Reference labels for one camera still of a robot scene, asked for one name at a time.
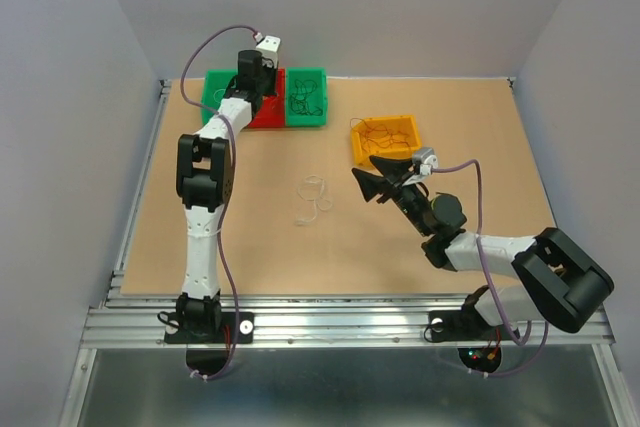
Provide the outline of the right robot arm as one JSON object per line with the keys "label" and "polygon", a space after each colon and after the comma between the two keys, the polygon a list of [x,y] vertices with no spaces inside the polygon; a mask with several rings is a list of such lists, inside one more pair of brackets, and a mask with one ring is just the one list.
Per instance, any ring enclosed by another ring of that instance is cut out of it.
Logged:
{"label": "right robot arm", "polygon": [[478,271],[485,278],[458,309],[430,316],[428,341],[484,339],[496,331],[522,343],[517,323],[534,321],[577,333],[613,293],[611,276],[557,227],[523,237],[467,230],[460,200],[448,193],[431,194],[424,184],[440,170],[435,155],[373,156],[370,162],[372,171],[352,171],[364,200],[393,202],[424,237],[421,249],[433,267]]}

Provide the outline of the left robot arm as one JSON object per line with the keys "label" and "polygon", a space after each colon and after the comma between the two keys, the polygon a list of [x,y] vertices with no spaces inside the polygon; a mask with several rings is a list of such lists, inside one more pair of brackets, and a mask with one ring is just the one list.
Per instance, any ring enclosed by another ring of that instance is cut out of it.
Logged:
{"label": "left robot arm", "polygon": [[176,192],[184,207],[186,270],[175,310],[161,313],[172,344],[225,340],[217,271],[222,221],[235,177],[235,137],[276,94],[278,55],[263,48],[238,53],[237,73],[218,109],[193,134],[178,140]]}

